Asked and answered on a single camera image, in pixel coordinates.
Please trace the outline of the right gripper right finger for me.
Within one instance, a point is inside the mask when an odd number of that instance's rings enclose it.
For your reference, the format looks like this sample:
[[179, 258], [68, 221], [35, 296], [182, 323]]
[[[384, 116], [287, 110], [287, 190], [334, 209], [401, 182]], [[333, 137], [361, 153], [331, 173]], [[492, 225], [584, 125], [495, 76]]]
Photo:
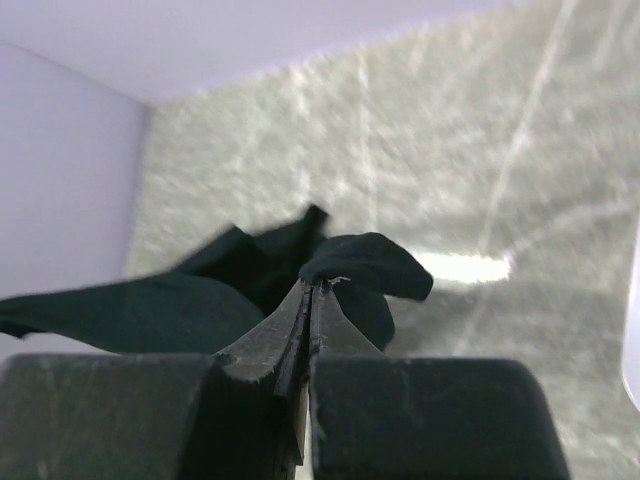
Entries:
[[310, 314], [312, 468], [318, 479], [566, 479], [544, 392], [500, 358], [390, 358], [328, 284]]

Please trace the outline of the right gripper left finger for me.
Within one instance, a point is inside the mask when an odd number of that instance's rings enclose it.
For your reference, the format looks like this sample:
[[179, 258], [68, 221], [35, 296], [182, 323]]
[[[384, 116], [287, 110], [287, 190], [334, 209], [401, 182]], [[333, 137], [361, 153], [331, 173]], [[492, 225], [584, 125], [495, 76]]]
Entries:
[[20, 354], [1, 367], [5, 479], [291, 479], [310, 289], [215, 355]]

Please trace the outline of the black t shirt blue logo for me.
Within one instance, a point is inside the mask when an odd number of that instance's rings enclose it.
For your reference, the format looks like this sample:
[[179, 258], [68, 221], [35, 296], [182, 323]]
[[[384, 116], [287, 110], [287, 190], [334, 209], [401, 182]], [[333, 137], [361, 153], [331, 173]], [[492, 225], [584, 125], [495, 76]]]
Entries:
[[118, 354], [214, 353], [273, 313], [296, 283], [327, 281], [344, 315], [384, 349], [395, 334], [388, 298], [423, 301], [433, 277], [382, 234], [326, 236], [327, 218], [310, 205], [258, 234], [231, 227], [161, 273], [5, 299], [1, 330]]

